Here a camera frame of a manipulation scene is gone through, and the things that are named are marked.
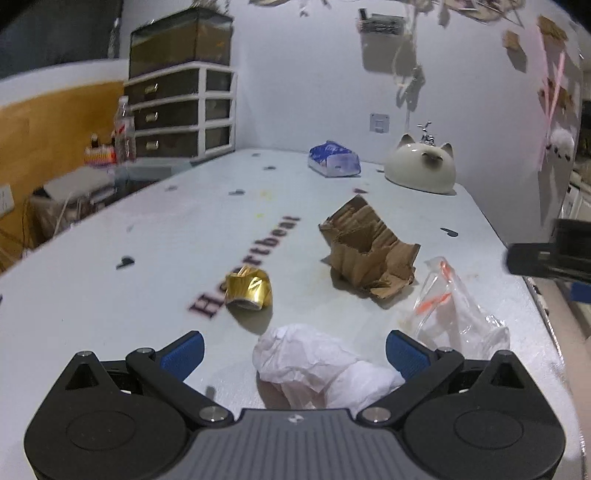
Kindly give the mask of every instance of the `blue gripper pad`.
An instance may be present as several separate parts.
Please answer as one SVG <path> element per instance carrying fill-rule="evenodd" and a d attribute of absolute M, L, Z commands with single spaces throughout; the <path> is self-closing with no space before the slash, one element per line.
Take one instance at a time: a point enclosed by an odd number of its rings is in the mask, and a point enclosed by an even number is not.
<path fill-rule="evenodd" d="M 591 303 L 591 285 L 574 282 L 570 287 L 570 300 L 581 303 Z"/>
<path fill-rule="evenodd" d="M 425 353 L 394 331 L 390 332 L 386 338 L 386 358 L 405 380 L 410 380 L 431 364 Z"/>
<path fill-rule="evenodd" d="M 194 332 L 173 350 L 165 353 L 160 360 L 160 368 L 183 381 L 203 361 L 205 341 L 203 335 Z"/>

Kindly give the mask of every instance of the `white fluffy toy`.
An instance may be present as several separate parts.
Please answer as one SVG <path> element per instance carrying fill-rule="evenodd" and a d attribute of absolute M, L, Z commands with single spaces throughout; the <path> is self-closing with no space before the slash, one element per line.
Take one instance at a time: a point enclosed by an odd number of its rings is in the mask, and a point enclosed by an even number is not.
<path fill-rule="evenodd" d="M 556 128 L 550 135 L 546 145 L 546 157 L 550 155 L 570 162 L 574 157 L 574 138 L 568 130 Z"/>

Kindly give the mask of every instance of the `drawer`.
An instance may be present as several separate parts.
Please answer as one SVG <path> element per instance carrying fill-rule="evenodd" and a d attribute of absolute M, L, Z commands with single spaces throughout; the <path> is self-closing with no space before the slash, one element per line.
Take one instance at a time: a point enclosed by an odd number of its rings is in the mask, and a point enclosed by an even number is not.
<path fill-rule="evenodd" d="M 205 100 L 205 120 L 219 120 L 230 118 L 229 99 L 207 99 Z"/>
<path fill-rule="evenodd" d="M 140 108 L 134 117 L 136 130 L 197 125 L 197 100 Z"/>
<path fill-rule="evenodd" d="M 219 72 L 208 70 L 205 80 L 205 89 L 208 92 L 229 92 L 232 86 L 231 72 Z"/>
<path fill-rule="evenodd" d="M 138 157 L 197 157 L 197 132 L 135 137 Z"/>
<path fill-rule="evenodd" d="M 230 127 L 209 128 L 205 130 L 205 150 L 222 147 L 230 143 Z"/>
<path fill-rule="evenodd" d="M 197 93 L 199 69 L 182 70 L 125 87 L 129 104 Z"/>

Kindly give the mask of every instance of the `white cat figurine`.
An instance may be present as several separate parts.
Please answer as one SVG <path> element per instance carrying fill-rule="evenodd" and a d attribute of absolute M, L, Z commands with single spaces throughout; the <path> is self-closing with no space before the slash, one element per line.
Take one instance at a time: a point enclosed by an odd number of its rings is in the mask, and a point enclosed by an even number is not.
<path fill-rule="evenodd" d="M 431 193 L 453 193 L 456 166 L 452 146 L 446 143 L 436 147 L 433 136 L 426 134 L 417 143 L 405 134 L 384 161 L 384 173 L 389 181 L 403 187 Z"/>

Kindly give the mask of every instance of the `clear bottle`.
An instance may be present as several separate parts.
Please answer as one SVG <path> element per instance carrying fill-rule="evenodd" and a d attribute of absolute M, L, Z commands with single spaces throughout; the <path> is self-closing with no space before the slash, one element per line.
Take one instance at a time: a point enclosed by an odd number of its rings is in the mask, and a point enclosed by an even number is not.
<path fill-rule="evenodd" d="M 117 163 L 135 161 L 135 123 L 128 105 L 129 97 L 119 98 L 115 114 L 115 156 Z"/>

